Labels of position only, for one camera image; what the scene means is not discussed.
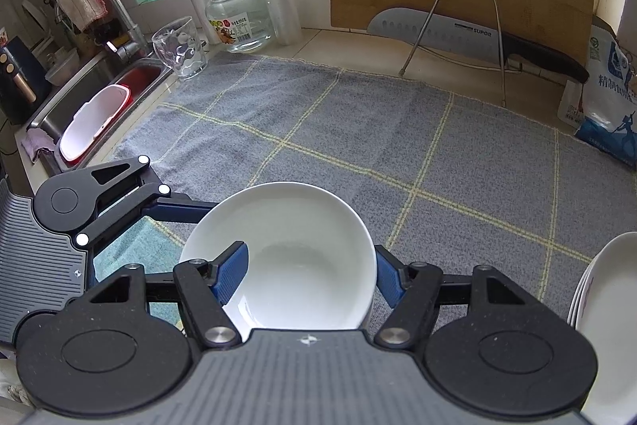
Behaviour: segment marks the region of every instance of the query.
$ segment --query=gray ribbed panel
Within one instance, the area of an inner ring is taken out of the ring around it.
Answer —
[[[12,194],[0,180],[0,343],[14,340],[27,313],[60,310],[69,298],[80,296],[85,259],[68,236],[40,226],[31,199]]]
[[[413,359],[371,346],[359,331],[256,330],[240,348],[206,353],[159,404],[100,425],[486,425],[432,389]],[[25,425],[77,425],[38,411]],[[583,425],[574,413],[544,424]]]

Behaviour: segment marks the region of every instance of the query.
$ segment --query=clear glass cup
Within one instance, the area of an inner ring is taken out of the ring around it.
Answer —
[[[158,58],[181,79],[192,78],[208,64],[192,17],[167,24],[153,35],[152,41]]]

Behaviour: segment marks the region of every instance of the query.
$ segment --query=kitchen sink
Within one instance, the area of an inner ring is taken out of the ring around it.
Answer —
[[[125,69],[109,55],[97,60],[83,74],[76,75],[40,110],[29,124],[31,129],[42,129],[56,144],[55,153],[43,156],[49,174],[60,173],[88,164],[90,159],[115,132],[119,125],[139,104],[170,76],[172,70],[156,58],[140,58]],[[109,84],[126,85],[131,90],[130,103],[82,156],[77,164],[68,164],[60,154],[59,141],[73,116],[95,94]]]

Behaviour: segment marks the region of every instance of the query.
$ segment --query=tiled countertop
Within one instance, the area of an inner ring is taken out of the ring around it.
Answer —
[[[303,40],[296,45],[280,46],[271,44],[262,54],[270,57],[297,58],[324,65],[333,65],[354,71],[371,72],[397,76],[409,55],[410,45],[404,42],[375,37],[354,31],[327,31],[304,29]],[[211,57],[222,49],[213,48]],[[500,105],[501,77],[499,71],[480,71],[450,63],[418,50],[404,75],[455,93]],[[126,133],[150,113],[155,106],[170,93],[178,83],[171,75],[122,123],[111,138],[98,151],[91,165],[104,162]],[[515,113],[539,121],[563,132],[572,129],[557,119],[557,107],[564,91],[563,85],[527,73],[506,74],[507,108]],[[24,137],[26,129],[21,127],[15,133],[16,143]],[[20,159],[33,192],[47,179],[47,173],[40,161],[31,164],[21,146]]]

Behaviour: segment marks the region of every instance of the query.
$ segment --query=black air fryer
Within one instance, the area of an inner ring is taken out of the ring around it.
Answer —
[[[24,124],[51,92],[45,74],[20,37],[0,46],[0,108],[13,125]]]

